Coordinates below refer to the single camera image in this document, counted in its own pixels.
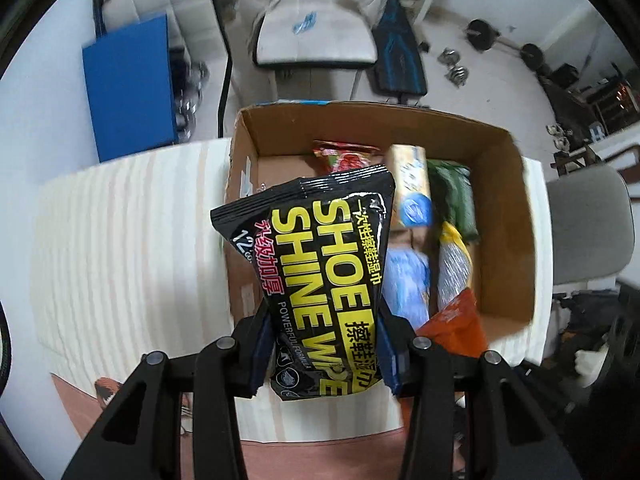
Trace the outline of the dark green packet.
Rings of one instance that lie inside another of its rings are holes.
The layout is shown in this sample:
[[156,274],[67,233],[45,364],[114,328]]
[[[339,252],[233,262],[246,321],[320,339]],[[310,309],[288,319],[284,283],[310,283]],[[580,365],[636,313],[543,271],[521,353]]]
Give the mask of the dark green packet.
[[460,233],[465,243],[480,239],[477,229],[471,170],[450,160],[427,161],[432,201],[442,220],[450,223]]

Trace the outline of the white sofa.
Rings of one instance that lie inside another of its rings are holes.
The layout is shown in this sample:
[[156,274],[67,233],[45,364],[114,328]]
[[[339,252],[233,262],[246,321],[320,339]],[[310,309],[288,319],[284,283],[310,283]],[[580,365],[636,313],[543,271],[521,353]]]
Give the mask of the white sofa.
[[210,0],[106,0],[102,16],[108,32],[166,16],[172,48],[183,47],[193,61],[208,61],[219,48]]

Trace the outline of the black blue weight bench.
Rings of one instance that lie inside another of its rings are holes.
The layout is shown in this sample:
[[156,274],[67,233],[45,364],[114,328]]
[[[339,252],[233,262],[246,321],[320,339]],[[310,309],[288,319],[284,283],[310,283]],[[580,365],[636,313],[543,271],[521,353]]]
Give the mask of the black blue weight bench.
[[427,83],[421,51],[400,0],[386,0],[372,35],[378,51],[378,60],[373,66],[378,93],[400,100],[425,96]]

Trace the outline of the white cushioned chair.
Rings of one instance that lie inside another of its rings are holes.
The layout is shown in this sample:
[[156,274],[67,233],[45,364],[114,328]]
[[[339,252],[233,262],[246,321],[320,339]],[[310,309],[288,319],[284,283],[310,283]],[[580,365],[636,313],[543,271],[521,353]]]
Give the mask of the white cushioned chair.
[[368,68],[378,54],[357,0],[271,0],[258,18],[260,68]]

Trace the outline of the orange red snack bag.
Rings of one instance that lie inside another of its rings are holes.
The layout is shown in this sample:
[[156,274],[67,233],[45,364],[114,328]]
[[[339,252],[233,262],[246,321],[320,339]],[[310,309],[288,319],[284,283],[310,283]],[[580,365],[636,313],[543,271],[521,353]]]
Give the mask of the orange red snack bag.
[[444,310],[418,328],[416,334],[457,356],[479,358],[488,350],[476,298],[470,288],[463,289]]

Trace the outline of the chrome dumbbell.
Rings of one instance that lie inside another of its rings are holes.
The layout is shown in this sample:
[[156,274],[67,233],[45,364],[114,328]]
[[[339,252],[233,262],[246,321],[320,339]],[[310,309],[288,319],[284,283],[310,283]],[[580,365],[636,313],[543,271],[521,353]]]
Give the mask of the chrome dumbbell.
[[446,78],[457,88],[463,87],[469,78],[469,70],[460,64],[461,55],[457,50],[445,48],[437,61],[447,67]]

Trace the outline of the black barbell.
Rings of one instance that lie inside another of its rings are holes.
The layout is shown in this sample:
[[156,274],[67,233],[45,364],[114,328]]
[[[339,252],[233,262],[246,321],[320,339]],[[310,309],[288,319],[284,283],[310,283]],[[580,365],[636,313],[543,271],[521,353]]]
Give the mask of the black barbell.
[[468,43],[477,52],[486,52],[495,44],[498,44],[498,46],[506,47],[516,52],[532,72],[540,70],[541,66],[544,65],[544,52],[536,44],[522,44],[521,46],[514,44],[513,41],[504,39],[491,24],[479,18],[470,21],[466,25],[464,34]]

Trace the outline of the gold tissue pack blue label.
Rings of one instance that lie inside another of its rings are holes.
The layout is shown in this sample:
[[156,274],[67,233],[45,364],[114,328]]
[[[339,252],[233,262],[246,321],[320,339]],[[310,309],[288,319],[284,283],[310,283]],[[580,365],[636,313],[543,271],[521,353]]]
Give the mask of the gold tissue pack blue label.
[[404,230],[430,226],[433,207],[424,148],[393,144],[385,155],[385,166],[395,181],[390,228]]

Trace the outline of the black shoe shine wipes pack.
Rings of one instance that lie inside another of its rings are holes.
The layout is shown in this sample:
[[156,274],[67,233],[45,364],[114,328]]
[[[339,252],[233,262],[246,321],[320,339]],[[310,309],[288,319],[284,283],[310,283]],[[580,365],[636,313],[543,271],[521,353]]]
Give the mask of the black shoe shine wipes pack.
[[272,322],[282,400],[348,396],[380,379],[376,322],[395,192],[382,165],[298,178],[210,213],[252,266]]

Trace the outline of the blue board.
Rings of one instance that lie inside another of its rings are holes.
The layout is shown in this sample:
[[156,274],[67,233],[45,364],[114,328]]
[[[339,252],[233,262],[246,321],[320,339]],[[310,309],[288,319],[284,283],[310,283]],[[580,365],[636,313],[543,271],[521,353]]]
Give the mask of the blue board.
[[177,142],[166,15],[102,36],[82,65],[100,162]]

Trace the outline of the red snack packet in box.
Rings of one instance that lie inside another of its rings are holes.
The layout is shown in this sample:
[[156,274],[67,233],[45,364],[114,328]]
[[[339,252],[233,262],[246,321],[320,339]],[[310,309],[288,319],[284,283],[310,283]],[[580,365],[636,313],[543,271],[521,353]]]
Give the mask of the red snack packet in box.
[[382,152],[371,145],[314,141],[314,154],[326,174],[369,167],[382,160]]

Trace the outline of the light blue wet wipes pack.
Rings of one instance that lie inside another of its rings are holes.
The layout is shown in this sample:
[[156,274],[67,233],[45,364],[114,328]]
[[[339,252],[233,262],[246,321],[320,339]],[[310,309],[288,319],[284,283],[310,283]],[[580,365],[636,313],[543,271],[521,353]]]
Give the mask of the light blue wet wipes pack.
[[387,249],[383,297],[393,315],[405,318],[414,330],[430,319],[431,273],[428,259],[411,248]]

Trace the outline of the black floor lamp pole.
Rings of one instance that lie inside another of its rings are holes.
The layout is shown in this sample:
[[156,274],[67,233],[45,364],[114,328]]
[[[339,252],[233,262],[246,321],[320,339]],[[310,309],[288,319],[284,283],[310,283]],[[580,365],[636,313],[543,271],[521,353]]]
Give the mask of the black floor lamp pole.
[[226,22],[224,21],[224,3],[222,0],[210,1],[216,18],[216,39],[218,40],[219,48],[215,55],[207,61],[209,82],[206,104],[208,105],[208,118],[215,118],[213,132],[216,133],[216,139],[222,139],[224,137],[226,111],[231,91],[233,58]]

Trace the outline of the yellow and silver packet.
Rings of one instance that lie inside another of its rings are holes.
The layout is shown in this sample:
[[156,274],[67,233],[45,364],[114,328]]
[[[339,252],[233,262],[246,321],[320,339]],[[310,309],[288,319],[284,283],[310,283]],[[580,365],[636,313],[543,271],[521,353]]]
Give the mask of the yellow and silver packet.
[[451,223],[442,222],[439,237],[437,307],[448,307],[460,292],[471,287],[473,263],[461,234]]

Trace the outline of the grey office chair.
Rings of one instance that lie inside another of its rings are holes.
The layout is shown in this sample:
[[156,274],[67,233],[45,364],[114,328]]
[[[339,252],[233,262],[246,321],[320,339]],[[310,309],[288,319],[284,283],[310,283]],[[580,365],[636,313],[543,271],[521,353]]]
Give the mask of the grey office chair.
[[547,183],[553,283],[619,274],[634,253],[634,215],[627,185],[608,165],[593,165]]

